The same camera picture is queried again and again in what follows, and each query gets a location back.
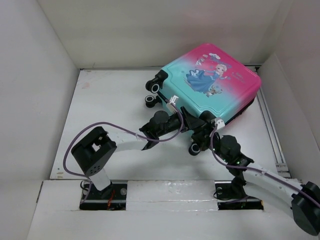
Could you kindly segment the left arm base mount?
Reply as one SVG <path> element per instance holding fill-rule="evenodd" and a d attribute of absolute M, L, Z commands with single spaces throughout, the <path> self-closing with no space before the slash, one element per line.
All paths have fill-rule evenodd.
<path fill-rule="evenodd" d="M 83 211 L 125 211 L 127 203 L 127 181 L 114 181 L 107 192 L 98 191 L 94 185 L 82 181 L 79 209 Z"/>

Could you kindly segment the pink teal suitcase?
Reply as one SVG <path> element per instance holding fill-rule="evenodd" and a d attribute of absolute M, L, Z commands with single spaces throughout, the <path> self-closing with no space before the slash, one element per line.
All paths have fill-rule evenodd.
<path fill-rule="evenodd" d="M 212 43 L 204 43 L 173 60 L 145 84 L 145 105 L 164 107 L 174 95 L 177 108 L 195 117 L 222 118 L 228 125 L 254 101 L 260 77 Z"/>

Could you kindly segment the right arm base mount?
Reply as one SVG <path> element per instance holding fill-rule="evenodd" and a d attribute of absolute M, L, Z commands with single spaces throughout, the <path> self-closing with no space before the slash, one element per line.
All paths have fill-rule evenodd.
<path fill-rule="evenodd" d="M 263 202 L 248 196 L 243 189 L 244 185 L 244 181 L 238 177 L 215 181 L 213 197 L 217 200 L 217 209 L 219 211 L 264 210 Z"/>

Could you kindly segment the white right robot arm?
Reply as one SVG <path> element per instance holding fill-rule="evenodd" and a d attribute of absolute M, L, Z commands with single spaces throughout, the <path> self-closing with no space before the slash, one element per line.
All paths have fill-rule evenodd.
<path fill-rule="evenodd" d="M 320 234 L 318 185 L 284 178 L 260 166 L 241 152 L 241 145 L 232 135 L 221 136 L 212 129 L 195 132 L 191 138 L 201 150 L 211 150 L 217 162 L 233 175 L 231 191 L 235 196 L 268 202 L 290 216 L 307 234 Z"/>

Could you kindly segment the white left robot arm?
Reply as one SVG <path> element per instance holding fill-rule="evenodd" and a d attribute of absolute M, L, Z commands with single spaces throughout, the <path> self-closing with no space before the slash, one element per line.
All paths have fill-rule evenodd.
<path fill-rule="evenodd" d="M 99 198 L 107 198 L 113 191 L 113 183 L 104 170 L 105 165 L 116 152 L 146 151 L 163 142 L 162 136 L 192 131 L 195 152 L 207 149 L 205 137 L 211 126 L 212 116 L 202 113 L 194 116 L 185 107 L 173 114 L 157 111 L 138 132 L 122 128 L 120 132 L 108 133 L 103 123 L 91 126 L 91 131 L 71 149 L 71 154 L 81 168 L 83 175 L 90 180 L 88 191 L 94 190 Z"/>

